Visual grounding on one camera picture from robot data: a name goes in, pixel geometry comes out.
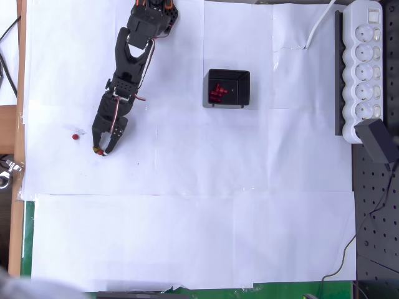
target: wooden surface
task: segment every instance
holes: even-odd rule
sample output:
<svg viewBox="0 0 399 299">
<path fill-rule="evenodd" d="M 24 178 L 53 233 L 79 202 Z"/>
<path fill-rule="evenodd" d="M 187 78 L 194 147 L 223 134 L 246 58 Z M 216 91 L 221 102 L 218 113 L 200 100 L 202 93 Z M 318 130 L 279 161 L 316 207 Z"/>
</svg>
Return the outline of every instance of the wooden surface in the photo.
<svg viewBox="0 0 399 299">
<path fill-rule="evenodd" d="M 16 105 L 0 107 L 0 154 L 14 154 Z"/>
<path fill-rule="evenodd" d="M 19 22 L 19 73 L 18 73 L 18 96 L 16 105 L 15 122 L 15 147 L 14 160 L 20 165 L 25 165 L 25 127 L 22 123 L 24 107 L 24 74 L 25 74 L 25 44 L 26 44 L 26 0 L 17 0 L 17 13 L 21 16 Z M 21 173 L 14 173 L 12 184 L 11 203 L 11 228 L 8 272 L 10 275 L 19 276 L 21 272 L 22 253 L 22 230 L 24 222 L 24 202 L 21 201 Z"/>
</svg>

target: wooden table edge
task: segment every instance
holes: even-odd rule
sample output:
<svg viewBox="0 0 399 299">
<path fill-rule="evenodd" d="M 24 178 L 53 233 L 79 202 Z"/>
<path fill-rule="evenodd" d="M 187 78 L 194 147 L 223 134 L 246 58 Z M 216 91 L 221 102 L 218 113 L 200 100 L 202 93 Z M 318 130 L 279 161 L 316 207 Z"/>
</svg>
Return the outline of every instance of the wooden table edge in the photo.
<svg viewBox="0 0 399 299">
<path fill-rule="evenodd" d="M 26 0 L 17 0 L 17 13 L 21 16 L 19 31 L 19 71 L 17 87 L 16 133 L 14 160 L 19 165 L 25 165 L 25 126 L 23 124 L 24 111 L 24 75 L 25 75 L 25 46 L 26 46 Z M 24 201 L 21 200 L 22 173 L 14 173 L 12 184 L 11 228 L 8 272 L 12 276 L 20 276 L 22 257 L 22 236 L 24 223 Z"/>
</svg>

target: metal clamp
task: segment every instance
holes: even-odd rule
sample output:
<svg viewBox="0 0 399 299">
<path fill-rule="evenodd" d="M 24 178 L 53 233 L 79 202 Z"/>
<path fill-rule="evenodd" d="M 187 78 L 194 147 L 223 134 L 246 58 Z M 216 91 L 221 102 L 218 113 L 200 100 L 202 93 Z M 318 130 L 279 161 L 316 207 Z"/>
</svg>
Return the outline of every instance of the metal clamp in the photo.
<svg viewBox="0 0 399 299">
<path fill-rule="evenodd" d="M 9 185 L 12 171 L 22 170 L 22 168 L 19 165 L 15 164 L 11 160 L 7 160 L 6 163 L 9 166 L 9 169 L 7 171 L 3 171 L 2 173 L 0 173 L 0 189 L 4 189 Z"/>
</svg>

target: power strip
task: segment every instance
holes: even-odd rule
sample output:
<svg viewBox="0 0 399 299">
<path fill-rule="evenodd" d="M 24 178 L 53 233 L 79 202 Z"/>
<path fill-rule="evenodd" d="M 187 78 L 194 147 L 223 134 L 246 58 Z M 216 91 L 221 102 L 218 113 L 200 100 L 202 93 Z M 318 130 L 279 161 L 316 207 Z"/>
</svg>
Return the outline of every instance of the power strip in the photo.
<svg viewBox="0 0 399 299">
<path fill-rule="evenodd" d="M 382 7 L 376 1 L 356 0 L 343 12 L 342 135 L 349 143 L 362 143 L 355 125 L 369 118 L 383 119 L 382 21 Z"/>
</svg>

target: red object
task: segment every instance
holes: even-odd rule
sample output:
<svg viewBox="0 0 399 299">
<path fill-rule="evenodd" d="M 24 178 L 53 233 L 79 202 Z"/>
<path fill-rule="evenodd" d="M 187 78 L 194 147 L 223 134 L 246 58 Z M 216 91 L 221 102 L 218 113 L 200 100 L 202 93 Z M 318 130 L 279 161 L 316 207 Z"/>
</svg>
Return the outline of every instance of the red object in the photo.
<svg viewBox="0 0 399 299">
<path fill-rule="evenodd" d="M 224 93 L 229 93 L 229 91 L 220 87 L 220 84 L 217 84 L 216 88 L 210 92 L 211 96 L 209 96 L 209 99 L 211 102 L 221 103 Z"/>
</svg>

